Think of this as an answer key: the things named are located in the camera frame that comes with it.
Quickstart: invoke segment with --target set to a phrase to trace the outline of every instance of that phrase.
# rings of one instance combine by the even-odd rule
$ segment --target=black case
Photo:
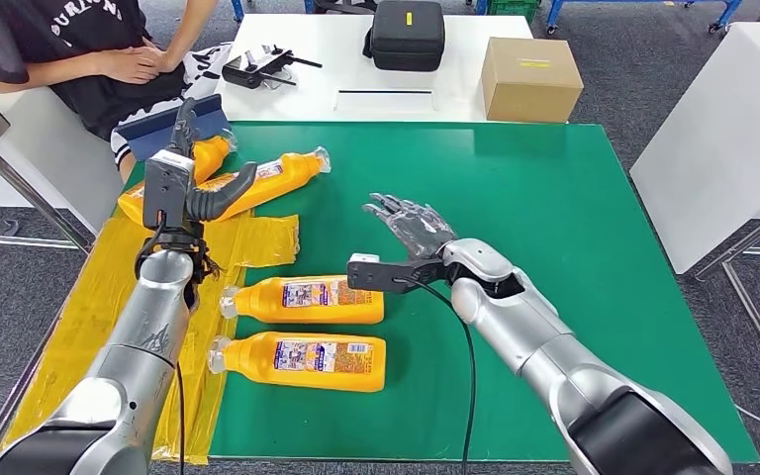
[[[379,69],[435,71],[444,54],[441,5],[424,1],[380,2],[362,53],[373,57]]]

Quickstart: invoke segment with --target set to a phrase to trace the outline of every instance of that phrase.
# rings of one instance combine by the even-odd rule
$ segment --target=green mat
[[[599,126],[237,123],[242,160],[325,146],[332,173],[256,209],[300,216],[295,265],[273,275],[343,273],[353,252],[405,260],[373,216],[370,192],[433,205],[460,237],[522,267],[602,359],[689,411],[735,462],[758,461],[701,335]],[[236,169],[235,157],[227,168]],[[388,295],[374,326],[268,326],[370,334],[388,341],[386,389],[374,394],[255,384],[231,374],[211,454],[229,457],[458,459],[469,379],[464,334],[426,292]],[[474,335],[478,371],[472,460],[565,460],[542,406]]]

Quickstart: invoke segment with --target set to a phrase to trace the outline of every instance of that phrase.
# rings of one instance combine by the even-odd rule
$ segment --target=orange bottle
[[[223,160],[237,149],[231,132],[206,141],[194,142],[194,183],[201,184],[223,166]],[[139,225],[143,223],[143,181],[118,197],[118,206]]]
[[[238,213],[301,188],[319,173],[330,172],[331,158],[328,151],[321,146],[310,153],[284,153],[277,160],[258,165],[251,188],[214,221],[227,220]],[[236,173],[220,175],[203,183],[200,189],[219,190],[236,176]]]
[[[353,290],[345,275],[272,277],[227,287],[220,311],[268,324],[376,324],[383,320],[383,293]]]
[[[322,333],[218,336],[208,351],[208,368],[235,371],[256,383],[371,393],[385,386],[386,341]]]

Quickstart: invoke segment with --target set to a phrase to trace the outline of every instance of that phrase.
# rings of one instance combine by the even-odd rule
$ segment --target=gray carpet
[[[443,0],[445,13],[466,14],[462,0]],[[255,0],[244,3],[246,13],[300,13],[300,0]],[[142,0],[148,26],[160,42],[167,42],[178,24],[184,0]],[[717,46],[707,25],[720,14],[722,4],[701,3],[691,9],[680,4],[568,4],[561,12],[555,38],[569,40],[586,89],[573,122],[599,123],[625,169],[671,111],[688,84]],[[544,1],[532,30],[544,37]],[[736,21],[754,20],[760,1],[745,0]],[[230,41],[237,30],[231,5],[221,0],[215,19],[197,43],[206,47]],[[0,210],[3,220],[18,219],[20,235],[55,237],[55,230],[35,212]],[[73,283],[82,256],[76,251],[0,246],[0,407],[33,352],[50,319]],[[760,310],[760,257],[741,257],[735,267]],[[760,416],[760,341],[732,289],[721,273],[707,282],[678,279],[715,363],[733,399]],[[760,451],[760,425],[745,420]],[[170,463],[154,465],[152,473],[173,474]],[[190,474],[456,474],[457,464],[337,463],[293,461],[222,461],[208,468],[189,467]],[[472,474],[568,474],[565,464],[472,464]],[[760,464],[737,466],[736,473],[760,475]]]

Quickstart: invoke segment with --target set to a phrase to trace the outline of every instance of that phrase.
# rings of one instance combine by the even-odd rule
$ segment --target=black cable
[[[182,368],[178,362],[176,380],[179,384],[179,475],[185,475],[185,390],[182,387]]]
[[[440,292],[433,289],[432,287],[429,287],[424,282],[419,282],[415,279],[411,279],[409,277],[401,277],[400,279],[404,282],[409,282],[410,284],[417,285],[421,287],[422,289],[430,292],[434,295],[434,297],[441,302],[444,303],[449,309],[450,312],[453,314],[456,313],[455,310],[453,310],[453,304],[449,301],[446,297],[441,295]],[[470,337],[470,329],[468,328],[467,324],[462,322],[461,319],[457,319],[458,322],[461,324],[462,329],[464,330],[464,336],[467,338],[467,350],[468,355],[470,356],[470,405],[467,409],[467,430],[464,433],[464,445],[462,447],[461,451],[461,473],[462,475],[467,475],[467,451],[470,448],[470,433],[473,431],[473,413],[474,409],[476,408],[476,357],[473,353],[473,339]]]
[[[167,222],[167,215],[164,214],[163,210],[159,211],[158,214],[158,227],[155,229],[155,233],[153,233],[152,237],[144,243],[142,250],[136,254],[136,276],[139,275],[139,260],[143,255],[147,255],[150,251],[152,251],[152,249],[155,247],[155,243],[158,242],[158,237],[164,233],[164,226]]]

